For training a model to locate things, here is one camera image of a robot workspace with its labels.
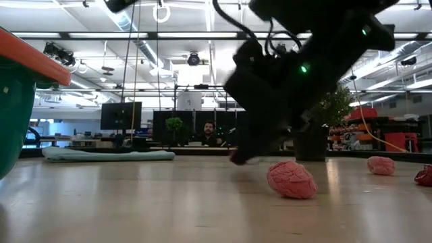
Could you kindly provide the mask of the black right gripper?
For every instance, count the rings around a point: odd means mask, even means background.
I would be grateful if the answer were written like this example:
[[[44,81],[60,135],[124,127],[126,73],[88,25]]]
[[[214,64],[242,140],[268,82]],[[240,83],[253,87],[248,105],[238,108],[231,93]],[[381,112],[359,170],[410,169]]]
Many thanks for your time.
[[[248,160],[259,154],[259,135],[270,135],[263,155],[280,150],[288,132],[297,128],[297,108],[292,103],[297,92],[297,72],[238,66],[224,84],[224,90],[246,111],[247,128],[235,151]]]

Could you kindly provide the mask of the large pale pink raspberry toy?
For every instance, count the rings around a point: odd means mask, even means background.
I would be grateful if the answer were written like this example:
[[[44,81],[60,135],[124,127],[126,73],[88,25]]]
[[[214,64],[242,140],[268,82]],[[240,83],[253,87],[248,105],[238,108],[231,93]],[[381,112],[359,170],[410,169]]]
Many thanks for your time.
[[[267,171],[269,187],[282,197],[309,199],[315,196],[318,187],[313,175],[295,161],[282,161]]]

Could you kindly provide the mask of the small pale pink raspberry toy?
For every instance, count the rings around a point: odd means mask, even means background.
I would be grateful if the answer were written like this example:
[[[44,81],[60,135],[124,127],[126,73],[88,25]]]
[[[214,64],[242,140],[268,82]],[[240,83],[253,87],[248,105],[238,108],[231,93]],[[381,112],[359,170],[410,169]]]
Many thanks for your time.
[[[392,176],[395,173],[396,164],[388,157],[372,156],[367,159],[367,168],[376,175]]]

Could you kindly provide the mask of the dark red berry toy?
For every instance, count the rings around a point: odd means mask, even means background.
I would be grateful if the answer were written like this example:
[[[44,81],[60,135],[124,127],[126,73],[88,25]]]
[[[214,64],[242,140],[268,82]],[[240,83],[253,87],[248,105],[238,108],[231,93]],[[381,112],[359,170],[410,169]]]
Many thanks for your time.
[[[424,165],[423,170],[416,174],[414,181],[419,186],[432,187],[432,165]]]

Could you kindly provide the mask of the red-orange container lid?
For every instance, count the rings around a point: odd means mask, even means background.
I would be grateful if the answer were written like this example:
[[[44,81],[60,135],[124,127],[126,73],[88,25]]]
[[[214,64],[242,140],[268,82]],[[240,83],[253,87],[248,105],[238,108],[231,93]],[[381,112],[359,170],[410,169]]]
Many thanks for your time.
[[[0,28],[0,57],[18,62],[60,85],[69,86],[72,81],[69,70],[2,28]]]

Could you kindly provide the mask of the green plastic tupperware container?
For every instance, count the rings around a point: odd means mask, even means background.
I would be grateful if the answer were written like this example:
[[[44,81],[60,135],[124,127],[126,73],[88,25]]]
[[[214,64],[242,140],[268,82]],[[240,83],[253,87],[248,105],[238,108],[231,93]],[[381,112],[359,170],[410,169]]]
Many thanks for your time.
[[[28,131],[36,88],[58,83],[0,57],[0,180],[15,166]]]

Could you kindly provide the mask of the black partition panels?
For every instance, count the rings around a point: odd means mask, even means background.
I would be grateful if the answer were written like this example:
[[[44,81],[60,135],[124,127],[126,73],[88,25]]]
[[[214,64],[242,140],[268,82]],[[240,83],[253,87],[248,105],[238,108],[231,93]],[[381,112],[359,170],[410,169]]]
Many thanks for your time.
[[[177,146],[202,146],[198,135],[203,131],[205,122],[213,121],[215,135],[222,139],[222,145],[218,147],[235,147],[239,141],[238,132],[246,127],[248,121],[243,111],[154,111],[153,140],[163,146],[169,146],[165,120],[171,117],[179,117],[183,121],[182,136]]]

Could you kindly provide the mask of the person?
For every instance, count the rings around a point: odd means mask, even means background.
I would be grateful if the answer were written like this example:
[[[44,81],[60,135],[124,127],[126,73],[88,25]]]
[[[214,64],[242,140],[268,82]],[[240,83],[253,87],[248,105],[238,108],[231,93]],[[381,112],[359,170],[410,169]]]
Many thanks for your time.
[[[222,145],[222,139],[215,135],[215,124],[213,121],[206,121],[203,131],[198,135],[202,146],[218,147]]]

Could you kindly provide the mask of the green potted plant black pot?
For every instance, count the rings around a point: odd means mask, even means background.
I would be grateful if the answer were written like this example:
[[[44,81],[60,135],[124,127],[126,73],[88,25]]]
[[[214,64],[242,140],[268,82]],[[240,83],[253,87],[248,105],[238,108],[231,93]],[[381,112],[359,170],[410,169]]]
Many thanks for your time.
[[[342,125],[352,112],[353,97],[346,86],[327,93],[310,111],[305,130],[294,135],[294,154],[299,161],[325,161],[331,127]]]

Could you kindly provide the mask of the small round background plant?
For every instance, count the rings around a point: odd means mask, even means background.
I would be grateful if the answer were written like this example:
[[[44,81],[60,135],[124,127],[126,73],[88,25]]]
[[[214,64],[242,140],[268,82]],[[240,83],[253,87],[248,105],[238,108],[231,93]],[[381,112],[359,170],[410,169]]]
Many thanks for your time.
[[[169,146],[177,146],[182,136],[183,121],[179,117],[171,117],[165,120],[165,127]]]

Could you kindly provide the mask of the black background monitor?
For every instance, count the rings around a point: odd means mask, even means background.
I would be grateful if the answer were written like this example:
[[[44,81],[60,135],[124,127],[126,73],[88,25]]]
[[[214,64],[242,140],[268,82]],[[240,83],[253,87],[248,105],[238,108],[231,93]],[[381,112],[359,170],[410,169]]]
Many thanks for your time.
[[[141,128],[142,103],[104,103],[101,106],[101,130]]]

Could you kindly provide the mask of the light blue folded cloth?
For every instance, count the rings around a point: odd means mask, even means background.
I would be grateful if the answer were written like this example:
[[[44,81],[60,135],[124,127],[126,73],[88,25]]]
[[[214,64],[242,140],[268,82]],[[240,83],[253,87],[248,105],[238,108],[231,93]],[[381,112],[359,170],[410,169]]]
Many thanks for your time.
[[[46,160],[60,163],[73,162],[108,162],[108,161],[172,161],[176,154],[167,151],[130,152],[130,153],[92,153],[68,148],[48,146],[42,149]]]

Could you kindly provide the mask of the black ceiling equipment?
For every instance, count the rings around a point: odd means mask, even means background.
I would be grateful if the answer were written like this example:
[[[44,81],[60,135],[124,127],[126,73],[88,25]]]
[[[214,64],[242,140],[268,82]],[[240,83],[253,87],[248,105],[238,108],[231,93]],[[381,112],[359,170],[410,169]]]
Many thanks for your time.
[[[65,67],[72,67],[76,64],[74,53],[58,47],[55,43],[46,43],[43,53]]]

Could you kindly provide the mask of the black metal frame rig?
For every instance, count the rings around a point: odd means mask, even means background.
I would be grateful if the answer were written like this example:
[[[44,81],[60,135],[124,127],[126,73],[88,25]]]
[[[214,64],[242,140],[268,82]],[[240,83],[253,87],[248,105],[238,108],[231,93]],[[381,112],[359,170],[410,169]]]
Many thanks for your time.
[[[220,103],[227,104],[228,94],[223,91],[220,85],[195,84],[195,85],[178,85],[173,88],[173,110],[177,111],[177,96],[184,91],[201,92],[202,93],[202,109],[218,109]]]

